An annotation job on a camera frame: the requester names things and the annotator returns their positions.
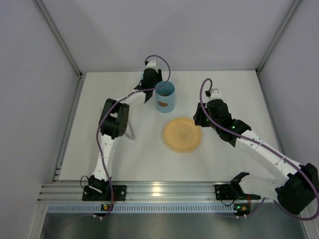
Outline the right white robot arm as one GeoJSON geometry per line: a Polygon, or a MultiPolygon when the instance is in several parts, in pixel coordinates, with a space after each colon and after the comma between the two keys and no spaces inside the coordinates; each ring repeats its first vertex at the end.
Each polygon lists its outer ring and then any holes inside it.
{"type": "Polygon", "coordinates": [[[241,172],[227,185],[235,199],[255,195],[274,200],[289,214],[296,216],[319,198],[319,174],[311,163],[302,165],[289,159],[262,141],[241,120],[233,119],[221,99],[200,102],[193,116],[195,125],[211,127],[220,139],[262,165],[273,179],[241,172]]]}

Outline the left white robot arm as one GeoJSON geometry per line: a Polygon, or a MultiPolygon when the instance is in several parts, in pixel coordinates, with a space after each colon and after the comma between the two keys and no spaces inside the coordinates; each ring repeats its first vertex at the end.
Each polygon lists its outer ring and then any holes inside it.
{"type": "Polygon", "coordinates": [[[88,185],[83,188],[83,201],[114,201],[115,190],[111,182],[114,153],[117,142],[129,126],[130,107],[146,103],[161,81],[161,69],[148,66],[128,96],[105,101],[96,136],[99,156],[93,174],[88,178],[88,185]]]}

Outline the metal tongs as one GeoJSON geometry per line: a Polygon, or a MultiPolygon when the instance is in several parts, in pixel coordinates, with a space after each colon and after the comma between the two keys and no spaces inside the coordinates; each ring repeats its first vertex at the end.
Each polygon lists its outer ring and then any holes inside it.
{"type": "Polygon", "coordinates": [[[134,140],[135,135],[129,118],[129,110],[113,109],[102,122],[99,132],[101,135],[110,136],[111,139],[126,136],[134,140]]]}

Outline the light blue cylindrical container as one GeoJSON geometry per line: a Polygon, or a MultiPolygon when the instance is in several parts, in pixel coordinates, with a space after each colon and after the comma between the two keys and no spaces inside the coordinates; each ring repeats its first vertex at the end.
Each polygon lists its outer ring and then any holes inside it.
{"type": "Polygon", "coordinates": [[[169,81],[161,81],[156,85],[156,108],[160,113],[168,114],[175,108],[175,86],[169,81]]]}

